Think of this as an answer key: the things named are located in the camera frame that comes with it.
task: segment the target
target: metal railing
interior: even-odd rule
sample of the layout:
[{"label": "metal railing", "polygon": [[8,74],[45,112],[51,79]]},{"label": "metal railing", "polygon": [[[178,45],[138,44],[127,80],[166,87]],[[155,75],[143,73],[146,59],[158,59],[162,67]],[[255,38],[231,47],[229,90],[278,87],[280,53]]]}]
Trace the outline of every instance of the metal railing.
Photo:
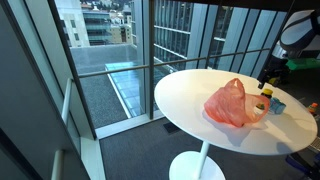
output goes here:
[{"label": "metal railing", "polygon": [[[68,78],[66,90],[65,90],[65,94],[64,94],[62,112],[61,112],[61,117],[62,117],[62,120],[65,123],[65,125],[67,125],[67,119],[68,119],[68,114],[69,114],[71,86],[72,86],[72,79]],[[59,149],[54,154],[51,180],[62,179],[63,160],[64,160],[64,150]]]},{"label": "metal railing", "polygon": [[[183,60],[177,60],[177,61],[169,61],[169,62],[163,62],[163,63],[159,63],[159,64],[154,64],[154,66],[163,66],[163,65],[170,65],[170,64],[177,64],[177,63],[184,63],[184,62],[193,62],[193,61],[200,61],[200,60],[206,60],[206,64],[208,64],[210,58],[219,58],[219,57],[232,56],[232,55],[238,55],[238,54],[261,52],[261,51],[267,51],[267,50],[270,50],[270,48],[257,49],[257,50],[244,51],[244,52],[228,53],[228,54],[220,54],[220,55],[214,55],[214,56],[209,56],[209,57],[200,57],[200,58],[193,58],[193,59],[183,59]],[[93,73],[84,73],[84,74],[79,74],[78,77],[79,78],[86,78],[86,77],[92,77],[92,76],[98,76],[98,75],[104,75],[104,74],[111,74],[111,73],[128,71],[128,70],[145,69],[145,68],[149,68],[149,66],[148,65],[140,65],[140,66],[133,66],[133,67],[129,67],[129,68],[122,68],[122,69],[116,69],[116,70],[99,71],[99,72],[93,72]]]}]

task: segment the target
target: window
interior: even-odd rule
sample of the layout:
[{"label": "window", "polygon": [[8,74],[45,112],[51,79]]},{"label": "window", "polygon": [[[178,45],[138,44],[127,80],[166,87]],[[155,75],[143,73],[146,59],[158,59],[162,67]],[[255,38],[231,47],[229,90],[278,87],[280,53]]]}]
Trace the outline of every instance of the window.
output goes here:
[{"label": "window", "polygon": [[[144,8],[148,6],[144,3],[154,5],[153,15],[145,14],[148,10]],[[85,25],[78,27],[70,20],[73,29],[66,32],[71,33],[68,34],[70,52],[95,128],[143,115],[150,109],[157,110],[156,104],[146,103],[146,98],[167,74],[208,68],[198,61],[173,61],[268,48],[268,42],[274,41],[278,32],[275,27],[281,25],[281,19],[274,19],[281,12],[170,0],[130,1],[131,14],[125,15],[132,16],[132,21],[124,21],[124,24],[119,23],[122,17],[116,14],[111,17],[104,11],[81,11],[69,3],[59,7],[64,7],[58,9],[61,19],[77,17],[77,24]],[[151,31],[143,16],[154,18]],[[72,40],[73,35],[81,42]],[[150,51],[147,47],[152,48],[153,57],[145,52]],[[266,55],[262,54],[212,58],[209,67],[252,75],[253,69],[262,67],[256,59],[265,61]],[[165,65],[155,66],[151,75],[144,72],[151,63]]]},{"label": "window", "polygon": [[74,38],[75,38],[77,41],[79,41],[79,35],[78,35],[78,33],[75,33],[75,34],[74,34]]},{"label": "window", "polygon": [[72,26],[73,28],[76,28],[76,23],[74,22],[74,20],[71,20],[70,22],[71,22],[71,26]]},{"label": "window", "polygon": [[62,27],[66,27],[66,24],[64,23],[64,20],[60,20]]}]

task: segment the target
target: glass window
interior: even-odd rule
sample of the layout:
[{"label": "glass window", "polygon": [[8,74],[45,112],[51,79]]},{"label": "glass window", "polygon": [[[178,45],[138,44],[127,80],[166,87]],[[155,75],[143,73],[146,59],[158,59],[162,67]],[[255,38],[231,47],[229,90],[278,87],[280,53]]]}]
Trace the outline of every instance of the glass window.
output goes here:
[{"label": "glass window", "polygon": [[79,41],[79,35],[78,35],[78,33],[75,33],[75,34],[74,34],[74,38],[75,38],[77,41]]},{"label": "glass window", "polygon": [[[261,58],[259,56],[261,52],[247,54],[247,51],[262,49],[264,44],[268,42],[268,36],[271,34],[271,27],[275,25],[274,19],[277,13],[276,11],[267,10],[219,7],[210,54],[244,54],[211,58],[209,66],[214,69],[233,71],[251,76],[256,68],[256,62]],[[260,61],[262,62],[259,62],[259,64],[263,64],[266,59],[260,59]]]},{"label": "glass window", "polygon": [[71,22],[71,26],[72,26],[73,28],[76,28],[76,23],[74,22],[74,20],[71,20],[70,22]]}]

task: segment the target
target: gray carpet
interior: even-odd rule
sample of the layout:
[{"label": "gray carpet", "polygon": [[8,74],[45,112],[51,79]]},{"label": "gray carpet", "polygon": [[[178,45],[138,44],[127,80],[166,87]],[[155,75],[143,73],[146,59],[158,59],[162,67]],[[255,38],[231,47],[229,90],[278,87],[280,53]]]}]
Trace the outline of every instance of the gray carpet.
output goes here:
[{"label": "gray carpet", "polygon": [[[166,180],[172,160],[184,151],[200,151],[201,141],[179,131],[169,135],[163,118],[123,133],[101,139],[108,180]],[[314,153],[301,151],[312,160]],[[289,166],[285,156],[254,156],[210,146],[208,156],[227,180],[295,180],[303,174]]]}]

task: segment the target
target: pink plastic bag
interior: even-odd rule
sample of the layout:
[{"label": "pink plastic bag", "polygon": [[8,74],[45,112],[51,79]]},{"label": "pink plastic bag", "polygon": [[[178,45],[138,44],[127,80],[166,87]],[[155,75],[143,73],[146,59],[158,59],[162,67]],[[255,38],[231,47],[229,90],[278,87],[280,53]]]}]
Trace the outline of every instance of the pink plastic bag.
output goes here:
[{"label": "pink plastic bag", "polygon": [[[265,107],[260,114],[254,111],[259,103],[264,103]],[[269,99],[265,96],[246,94],[242,82],[234,78],[205,102],[204,109],[217,122],[241,127],[245,123],[255,123],[262,119],[269,105]]]}]

